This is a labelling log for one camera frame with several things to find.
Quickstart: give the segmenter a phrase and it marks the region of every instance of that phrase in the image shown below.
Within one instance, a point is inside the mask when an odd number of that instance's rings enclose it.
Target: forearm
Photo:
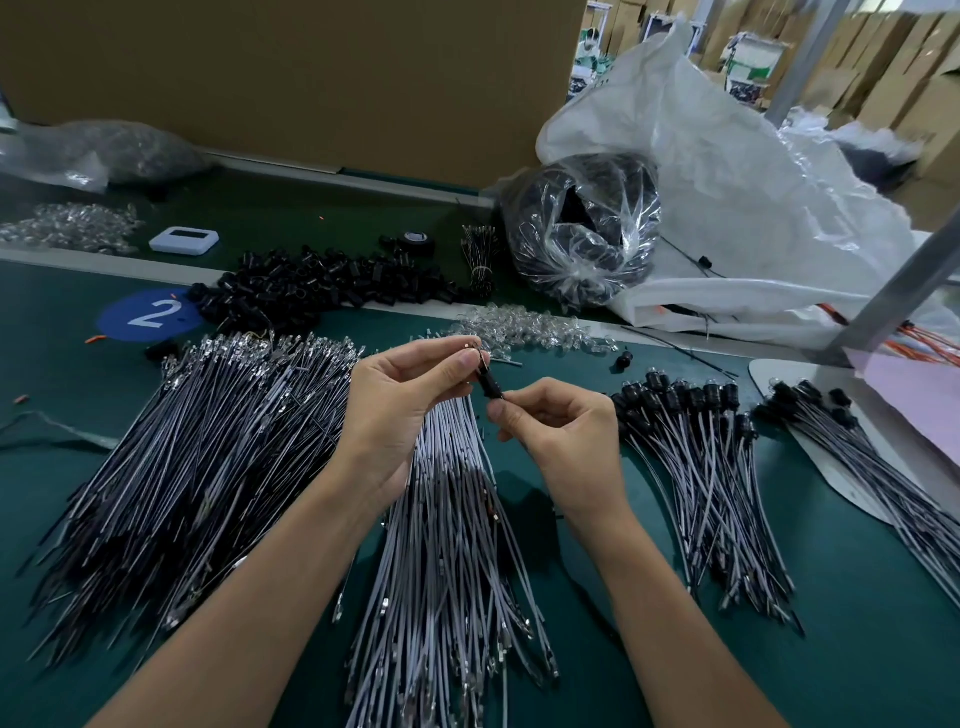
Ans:
[[[635,519],[588,549],[658,728],[785,725]]]
[[[88,728],[266,726],[376,514],[332,462]]]

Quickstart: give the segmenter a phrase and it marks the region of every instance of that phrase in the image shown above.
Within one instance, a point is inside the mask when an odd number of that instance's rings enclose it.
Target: white number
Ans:
[[[133,319],[132,321],[128,321],[127,326],[160,328],[161,326],[163,326],[163,324],[155,324],[154,319],[161,319],[164,316],[169,316],[172,313],[177,313],[177,311],[183,308],[182,303],[180,303],[179,301],[174,301],[173,299],[164,299],[163,301],[154,301],[153,303],[151,303],[151,306],[153,306],[154,308],[161,305],[168,305],[170,306],[170,308],[168,308],[165,311],[160,311],[159,313],[151,313],[151,314],[148,314],[147,316],[141,316],[138,319]]]

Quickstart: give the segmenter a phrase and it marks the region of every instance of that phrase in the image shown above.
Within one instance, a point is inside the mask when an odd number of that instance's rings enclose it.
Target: finger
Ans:
[[[436,365],[464,347],[472,346],[480,346],[479,337],[447,336],[443,339],[417,339],[409,344],[375,354],[374,358],[378,364],[402,373],[423,367],[429,362]]]
[[[527,412],[543,412],[569,422],[589,411],[594,394],[573,384],[546,377],[529,387],[504,392],[503,399]]]
[[[484,361],[487,364],[490,364],[490,353],[481,352],[481,355],[484,357]],[[403,372],[400,373],[400,381],[410,381],[411,379],[416,379],[418,376],[423,376],[427,372],[429,372],[431,369],[436,367],[438,364],[440,364],[442,361],[444,361],[444,359],[446,359],[445,356],[442,356],[439,359],[431,359],[430,361],[423,362],[422,364],[419,364],[415,367],[404,370]],[[476,379],[477,379],[476,373],[470,375],[469,377],[470,381],[476,381]]]
[[[535,441],[538,435],[542,435],[546,430],[546,425],[537,422],[526,410],[506,400],[492,400],[487,405],[487,417],[501,430],[516,437],[524,445]],[[500,442],[506,442],[499,435],[497,439]]]
[[[421,401],[433,402],[449,390],[466,382],[480,366],[480,352],[474,348],[460,349],[448,356],[429,372],[411,380],[405,386],[415,388]]]
[[[533,417],[535,420],[537,420],[537,422],[543,423],[548,427],[563,427],[564,425],[568,425],[570,423],[570,419],[568,417],[554,417],[553,415],[549,415],[545,412],[540,412],[536,415],[533,415]],[[514,436],[507,432],[507,430],[501,429],[497,431],[496,439],[501,443],[509,443],[514,439]]]

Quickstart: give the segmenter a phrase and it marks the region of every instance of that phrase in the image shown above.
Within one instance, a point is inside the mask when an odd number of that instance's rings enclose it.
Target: person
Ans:
[[[424,339],[357,364],[326,468],[88,728],[267,726],[350,559],[403,493],[427,411],[469,394],[478,344]],[[611,401],[541,379],[488,417],[529,451],[599,569],[658,728],[785,725],[634,517]]]

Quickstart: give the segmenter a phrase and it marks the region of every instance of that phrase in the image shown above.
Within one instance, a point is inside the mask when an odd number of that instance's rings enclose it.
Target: white sack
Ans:
[[[838,326],[811,306],[855,316],[916,250],[909,218],[832,141],[778,133],[711,82],[684,54],[691,34],[677,23],[617,58],[544,125],[537,154],[631,150],[658,166],[660,233],[685,256],[661,241],[651,277],[609,304],[631,324],[821,349]],[[690,261],[703,255],[727,278],[705,278]],[[937,303],[912,320],[960,338]]]

